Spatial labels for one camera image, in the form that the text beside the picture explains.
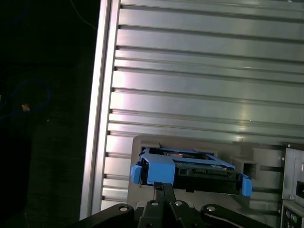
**black plastic part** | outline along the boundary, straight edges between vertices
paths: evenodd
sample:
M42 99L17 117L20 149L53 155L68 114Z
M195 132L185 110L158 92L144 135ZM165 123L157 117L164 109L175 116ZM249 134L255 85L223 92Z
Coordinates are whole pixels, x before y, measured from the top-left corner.
M147 202L143 215L138 222L138 228L161 228L164 214L164 202L151 200Z
M304 182L298 181L296 183L296 195L304 198Z
M149 171L149 163L146 160L142 160L142 177L141 177L141 184L142 185L151 185L148 184L148 171Z
M216 193L226 193L238 195L241 186L240 175L231 181L220 180L216 177L189 177L176 175L174 177L173 187L175 189L185 189L187 192L208 191Z
M171 184L155 182L154 183L154 199L170 203L175 201L175 195Z
M225 228L271 228L254 219L238 214L216 204L208 204L200 209L201 218L211 227Z
M177 227L206 228L202 219L190 210L189 205L181 200L169 204Z
M90 217L87 217L69 228L105 228L134 227L134 209L128 204L119 203Z

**metal slotted rail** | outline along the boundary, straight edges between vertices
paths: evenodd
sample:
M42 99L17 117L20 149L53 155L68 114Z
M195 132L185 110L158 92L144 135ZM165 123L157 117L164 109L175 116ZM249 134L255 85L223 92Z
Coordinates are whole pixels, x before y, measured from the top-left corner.
M133 137L150 134L255 143L250 207L276 226L279 145L304 142L303 22L300 3L103 0L80 218L126 202Z

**metal screw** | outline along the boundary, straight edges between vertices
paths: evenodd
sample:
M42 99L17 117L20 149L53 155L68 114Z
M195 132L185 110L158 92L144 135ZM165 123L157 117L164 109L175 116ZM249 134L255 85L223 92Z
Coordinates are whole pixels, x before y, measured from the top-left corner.
M176 201L174 204L175 204L176 206L181 206L181 205L182 205L182 202Z
M216 209L215 209L215 207L207 207L207 210L210 212L214 212Z
M121 208L119 208L119 210L120 210L120 211L127 211L128 208L127 208L127 207L121 207Z

